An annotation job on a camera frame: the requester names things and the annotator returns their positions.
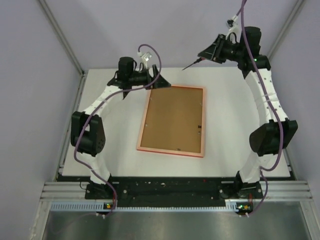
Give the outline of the red handled screwdriver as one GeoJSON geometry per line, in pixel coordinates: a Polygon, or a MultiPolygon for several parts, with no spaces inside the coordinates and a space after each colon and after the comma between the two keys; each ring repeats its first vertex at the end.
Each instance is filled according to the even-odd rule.
{"type": "Polygon", "coordinates": [[[191,66],[196,65],[196,64],[198,64],[198,63],[200,63],[200,62],[202,62],[202,61],[204,61],[204,60],[205,60],[205,58],[199,57],[199,58],[198,58],[197,60],[195,60],[193,63],[191,63],[191,64],[189,64],[188,66],[184,67],[184,68],[182,69],[182,71],[184,71],[184,70],[190,68],[191,66]]]}

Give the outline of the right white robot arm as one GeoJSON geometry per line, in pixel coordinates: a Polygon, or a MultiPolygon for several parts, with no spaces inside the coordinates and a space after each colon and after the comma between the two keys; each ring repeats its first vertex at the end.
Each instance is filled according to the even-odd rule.
{"type": "Polygon", "coordinates": [[[272,172],[278,166],[283,150],[288,146],[298,123],[283,110],[272,80],[268,57],[260,53],[261,30],[247,26],[240,39],[219,34],[213,43],[198,53],[200,61],[218,64],[236,62],[249,86],[259,117],[259,127],[249,135],[250,155],[236,173],[233,192],[245,198],[256,187],[261,172],[272,172]]]}

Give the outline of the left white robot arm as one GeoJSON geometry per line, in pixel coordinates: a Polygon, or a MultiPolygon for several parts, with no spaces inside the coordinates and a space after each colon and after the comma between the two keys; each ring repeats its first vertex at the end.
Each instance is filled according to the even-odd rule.
{"type": "Polygon", "coordinates": [[[160,67],[154,64],[148,68],[145,59],[140,64],[141,68],[137,69],[138,64],[132,57],[121,57],[118,69],[100,96],[85,110],[75,111],[71,116],[70,144],[74,147],[73,158],[90,170],[91,180],[98,184],[97,194],[105,199],[113,194],[114,187],[108,183],[110,171],[98,159],[107,141],[103,118],[131,91],[171,87],[161,76],[160,67]]]}

